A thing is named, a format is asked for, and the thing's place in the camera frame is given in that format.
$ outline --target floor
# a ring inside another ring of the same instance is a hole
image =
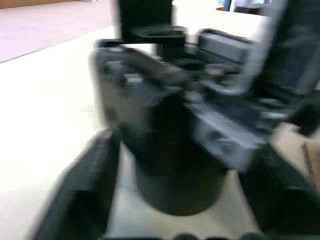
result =
[[[0,63],[114,26],[112,0],[0,9]]]

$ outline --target white tabletop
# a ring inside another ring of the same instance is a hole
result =
[[[253,40],[262,21],[260,16],[191,7],[179,10],[177,17],[177,24],[190,27],[192,34],[211,27]],[[0,64],[1,239],[18,240],[29,234],[60,177],[104,128],[97,118],[88,56],[95,40],[113,38],[114,31],[105,28]],[[145,51],[150,47],[139,46]],[[258,231],[234,172],[214,207],[195,216],[173,217],[140,198],[132,182],[130,157],[122,156],[122,177],[108,228],[111,236],[171,239],[188,232],[199,238],[238,238],[246,231]]]

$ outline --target white table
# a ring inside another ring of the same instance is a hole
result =
[[[189,26],[190,33],[212,27],[254,40],[262,20],[191,7],[179,9],[177,17],[177,23]],[[114,30],[102,29],[0,64],[1,239],[18,240],[30,233],[60,177],[88,140],[104,128],[97,119],[88,55],[95,40],[113,38]],[[139,47],[150,50],[150,45]],[[171,239],[188,232],[202,239],[238,238],[246,231],[258,231],[234,172],[214,207],[195,216],[173,217],[150,208],[140,198],[128,156],[123,154],[113,223],[108,229],[111,236]]]

